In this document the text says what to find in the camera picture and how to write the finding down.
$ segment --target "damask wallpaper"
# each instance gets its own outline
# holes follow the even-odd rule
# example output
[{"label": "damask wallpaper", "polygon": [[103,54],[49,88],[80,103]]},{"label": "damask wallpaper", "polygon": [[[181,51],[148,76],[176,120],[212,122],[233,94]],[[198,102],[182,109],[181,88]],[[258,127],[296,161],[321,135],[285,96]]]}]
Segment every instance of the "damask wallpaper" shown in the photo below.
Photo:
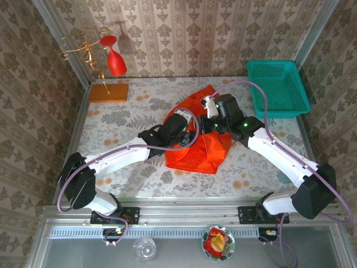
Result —
[{"label": "damask wallpaper", "polygon": [[23,267],[83,96],[31,1],[0,1],[0,267]]},{"label": "damask wallpaper", "polygon": [[348,233],[357,252],[357,1],[339,1],[302,70],[311,146],[336,169],[338,190],[354,211]]},{"label": "damask wallpaper", "polygon": [[[246,76],[253,59],[293,59],[322,0],[49,0],[76,47],[84,26],[119,37],[127,77]],[[100,38],[92,34],[92,40]],[[106,51],[95,56],[111,77]]]}]

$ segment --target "orange cloth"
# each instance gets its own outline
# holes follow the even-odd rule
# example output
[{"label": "orange cloth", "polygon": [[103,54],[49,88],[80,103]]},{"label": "orange cloth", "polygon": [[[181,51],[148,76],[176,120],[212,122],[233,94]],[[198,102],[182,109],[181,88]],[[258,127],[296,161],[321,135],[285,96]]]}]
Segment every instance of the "orange cloth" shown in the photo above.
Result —
[{"label": "orange cloth", "polygon": [[[207,111],[203,108],[201,100],[214,92],[214,88],[209,85],[190,95],[176,106],[166,119],[175,112],[176,108],[180,107],[189,109],[196,117],[206,115]],[[194,123],[191,123],[188,131],[194,129]],[[166,151],[166,166],[185,171],[216,174],[218,166],[224,161],[231,144],[231,138],[228,134],[220,135],[220,139],[223,144],[218,139],[218,132],[206,135],[199,134],[197,141],[190,148],[180,151]]]}]

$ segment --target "orange wooden base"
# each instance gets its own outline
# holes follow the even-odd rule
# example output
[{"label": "orange wooden base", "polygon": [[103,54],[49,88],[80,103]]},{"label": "orange wooden base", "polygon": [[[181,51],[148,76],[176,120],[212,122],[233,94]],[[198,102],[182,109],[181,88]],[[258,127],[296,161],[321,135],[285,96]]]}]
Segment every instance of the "orange wooden base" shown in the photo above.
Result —
[{"label": "orange wooden base", "polygon": [[110,94],[105,86],[92,85],[89,93],[88,102],[126,102],[128,96],[128,84],[107,84]]}]

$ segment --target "table surface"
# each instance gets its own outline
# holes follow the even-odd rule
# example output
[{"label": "table surface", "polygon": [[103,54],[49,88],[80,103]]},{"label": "table surface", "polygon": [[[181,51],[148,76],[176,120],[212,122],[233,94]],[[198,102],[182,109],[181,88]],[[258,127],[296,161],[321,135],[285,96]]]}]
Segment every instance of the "table surface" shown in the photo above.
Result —
[{"label": "table surface", "polygon": [[[240,77],[135,78],[128,83],[125,103],[91,103],[79,152],[92,155],[126,143],[141,131],[163,122],[169,111],[192,93],[211,84],[215,89]],[[250,87],[235,84],[223,92],[236,97],[246,116],[255,115]],[[279,139],[306,156],[296,119],[269,119],[269,129]],[[238,197],[256,198],[293,189],[278,180],[280,171],[258,153],[240,143],[233,145],[216,175],[174,170],[165,156],[126,166],[96,182],[97,187],[119,197]]]}]

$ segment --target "green plastic basket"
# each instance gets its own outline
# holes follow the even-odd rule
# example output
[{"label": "green plastic basket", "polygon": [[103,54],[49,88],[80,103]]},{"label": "green plastic basket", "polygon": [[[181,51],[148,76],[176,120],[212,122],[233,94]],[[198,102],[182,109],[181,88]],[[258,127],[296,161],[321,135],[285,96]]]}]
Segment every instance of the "green plastic basket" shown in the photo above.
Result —
[{"label": "green plastic basket", "polygon": [[[296,65],[289,60],[253,60],[247,63],[249,80],[258,84],[268,97],[268,118],[295,118],[310,112],[305,89]],[[264,98],[252,89],[255,115],[264,117]]]}]

